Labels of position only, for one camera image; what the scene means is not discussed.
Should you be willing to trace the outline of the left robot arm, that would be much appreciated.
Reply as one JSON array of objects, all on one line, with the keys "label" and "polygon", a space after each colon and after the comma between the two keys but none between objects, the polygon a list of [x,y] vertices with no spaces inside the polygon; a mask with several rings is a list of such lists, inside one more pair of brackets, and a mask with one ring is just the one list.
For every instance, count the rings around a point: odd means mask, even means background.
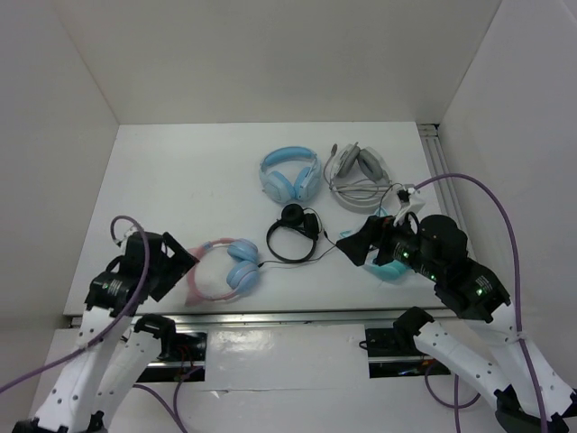
[{"label": "left robot arm", "polygon": [[30,419],[15,432],[107,432],[122,401],[149,362],[178,349],[175,322],[134,315],[161,300],[198,260],[170,234],[130,235],[124,252],[90,283],[73,352]]}]

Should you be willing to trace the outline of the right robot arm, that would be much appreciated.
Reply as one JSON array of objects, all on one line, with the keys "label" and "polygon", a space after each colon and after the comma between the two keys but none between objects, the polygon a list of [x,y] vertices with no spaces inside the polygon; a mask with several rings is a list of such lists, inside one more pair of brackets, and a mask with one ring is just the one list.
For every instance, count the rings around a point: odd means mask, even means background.
[{"label": "right robot arm", "polygon": [[336,243],[357,266],[376,249],[377,264],[403,263],[434,283],[435,295],[489,348],[486,359],[460,343],[424,310],[396,320],[395,347],[431,355],[492,407],[507,432],[566,432],[576,414],[576,390],[538,347],[516,329],[511,298],[489,268],[467,252],[467,236],[448,216],[425,217],[416,227],[392,216],[369,216],[355,234]]}]

